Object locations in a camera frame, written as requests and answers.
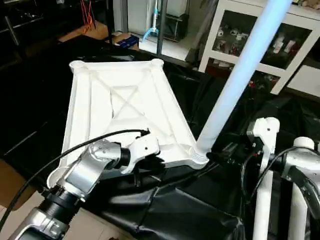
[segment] shelving unit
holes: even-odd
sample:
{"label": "shelving unit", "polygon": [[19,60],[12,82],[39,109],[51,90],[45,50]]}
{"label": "shelving unit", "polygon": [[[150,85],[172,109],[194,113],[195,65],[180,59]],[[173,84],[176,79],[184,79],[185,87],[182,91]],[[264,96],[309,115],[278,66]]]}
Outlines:
{"label": "shelving unit", "polygon": [[[236,64],[238,61],[239,57],[236,55],[231,55],[229,53],[213,49],[217,39],[217,33],[223,24],[222,22],[226,12],[229,11],[241,15],[253,16],[257,19],[257,17],[262,13],[266,2],[267,0],[219,0],[199,66],[200,72],[206,71],[209,59],[216,59],[231,64]],[[286,27],[285,25],[289,25],[289,28],[291,28],[290,26],[294,26],[297,29],[300,28],[300,30],[304,29],[308,34],[302,41],[301,46],[294,57],[289,59],[288,63],[285,64],[285,67],[277,67],[265,63],[260,63],[258,65],[257,71],[279,77],[279,80],[271,90],[271,93],[276,95],[290,80],[298,66],[320,37],[320,11],[308,7],[292,5],[285,16],[282,25],[284,28]]]}

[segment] black tarp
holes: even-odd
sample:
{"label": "black tarp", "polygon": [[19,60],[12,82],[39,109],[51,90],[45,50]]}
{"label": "black tarp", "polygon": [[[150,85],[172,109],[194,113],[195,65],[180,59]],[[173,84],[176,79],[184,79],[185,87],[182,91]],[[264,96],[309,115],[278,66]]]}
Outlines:
{"label": "black tarp", "polygon": [[[124,49],[110,52],[103,43],[80,36],[1,71],[2,154],[25,140],[5,160],[28,178],[60,153],[72,82],[69,62],[119,61],[127,55],[134,61],[153,58]],[[198,136],[225,79],[167,62],[164,71],[192,132]],[[280,120],[276,151],[290,147],[298,136],[319,140],[319,116],[315,102],[248,88],[213,150],[220,152],[230,142],[230,134],[243,134],[250,120],[257,117]],[[244,153],[232,157],[240,163]],[[251,239],[254,206],[247,209],[242,205],[239,165],[211,162],[209,166],[200,171],[183,166],[145,172],[136,178],[128,175],[104,180],[84,207],[141,240]],[[256,170],[253,166],[252,183]],[[49,172],[35,184],[43,185]],[[290,189],[290,184],[275,178],[269,239],[286,239]]]}

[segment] black cable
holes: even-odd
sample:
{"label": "black cable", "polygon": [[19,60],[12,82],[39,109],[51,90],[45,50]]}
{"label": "black cable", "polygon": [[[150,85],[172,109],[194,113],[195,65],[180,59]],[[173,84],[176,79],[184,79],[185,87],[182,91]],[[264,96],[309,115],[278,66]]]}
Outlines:
{"label": "black cable", "polygon": [[203,175],[207,174],[208,172],[212,171],[213,169],[217,168],[219,166],[218,163],[216,162],[213,162],[211,163],[210,165],[208,164],[207,167],[203,168],[202,170],[200,171],[196,171],[192,177],[196,177],[196,178],[200,178],[202,177]]}
{"label": "black cable", "polygon": [[267,172],[270,170],[270,168],[272,167],[272,165],[275,163],[275,161],[282,157],[284,154],[286,154],[287,152],[290,152],[292,150],[296,150],[296,149],[307,149],[307,150],[310,150],[311,152],[313,152],[314,154],[316,154],[317,156],[320,157],[320,152],[312,149],[312,148],[308,148],[308,147],[304,147],[304,146],[292,146],[292,147],[289,147],[283,151],[281,151],[280,153],[278,153],[272,160],[271,162],[269,162],[269,164],[266,166],[266,168],[263,170],[263,172],[261,173],[261,175],[259,176],[258,178],[258,181],[253,189],[253,192],[251,194],[251,197],[249,198],[249,203],[252,201],[252,199],[254,198],[262,180],[264,179],[264,177],[266,176]]}
{"label": "black cable", "polygon": [[256,154],[256,150],[252,151],[248,157],[244,160],[243,164],[241,165],[241,170],[240,170],[240,184],[241,184],[241,192],[242,192],[242,196],[244,199],[244,202],[247,204],[248,199],[247,199],[247,190],[246,190],[246,184],[245,184],[245,175],[246,175],[246,168],[247,165],[250,161],[250,159]]}
{"label": "black cable", "polygon": [[54,158],[53,160],[51,160],[50,162],[48,162],[46,165],[44,165],[42,168],[40,168],[32,177],[30,177],[25,183],[24,185],[20,188],[20,190],[17,192],[17,194],[14,196],[14,198],[12,199],[12,201],[10,202],[8,208],[6,209],[3,217],[1,218],[0,221],[0,233],[2,228],[5,225],[5,222],[7,220],[7,218],[9,217],[10,212],[12,211],[12,209],[14,208],[14,206],[16,205],[18,199],[20,198],[20,196],[22,195],[22,193],[26,190],[26,188],[28,187],[28,185],[30,184],[30,182],[38,175],[40,174],[45,168],[47,168],[48,166],[50,166],[51,164],[53,164],[55,161],[59,160],[60,158],[63,158],[64,156],[68,155],[69,153],[82,148],[88,144],[92,144],[98,140],[113,136],[113,135],[117,135],[117,134],[123,134],[123,133],[141,133],[141,135],[145,135],[147,133],[149,133],[149,131],[146,130],[141,130],[141,129],[127,129],[127,130],[120,130],[120,131],[114,131],[114,132],[110,132],[98,137],[95,137],[91,140],[85,141],[83,143],[80,143],[70,149],[68,149],[67,151],[63,152],[61,155],[57,156],[56,158]]}

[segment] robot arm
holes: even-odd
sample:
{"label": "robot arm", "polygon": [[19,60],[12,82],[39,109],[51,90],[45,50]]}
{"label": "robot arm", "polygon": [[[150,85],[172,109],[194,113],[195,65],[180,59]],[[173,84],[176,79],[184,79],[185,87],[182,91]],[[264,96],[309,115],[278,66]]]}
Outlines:
{"label": "robot arm", "polygon": [[[248,137],[252,141],[259,138],[263,142],[261,166],[264,168],[275,157],[278,131],[279,121],[273,117],[259,118],[248,127]],[[276,159],[270,169],[299,187],[313,218],[320,220],[320,154],[309,149],[314,149],[312,139],[296,138],[292,150]]]}
{"label": "robot arm", "polygon": [[126,166],[122,172],[130,173],[138,161],[159,152],[158,140],[151,134],[137,138],[128,148],[105,139],[90,144],[9,239],[62,239],[105,169]]}

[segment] light blue pole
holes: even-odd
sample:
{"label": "light blue pole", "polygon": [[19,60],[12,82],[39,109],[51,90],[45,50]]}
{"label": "light blue pole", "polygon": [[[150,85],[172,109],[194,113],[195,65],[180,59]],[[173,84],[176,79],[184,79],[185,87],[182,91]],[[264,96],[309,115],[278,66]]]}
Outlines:
{"label": "light blue pole", "polygon": [[199,161],[211,151],[258,64],[267,51],[292,0],[268,0],[192,150]]}

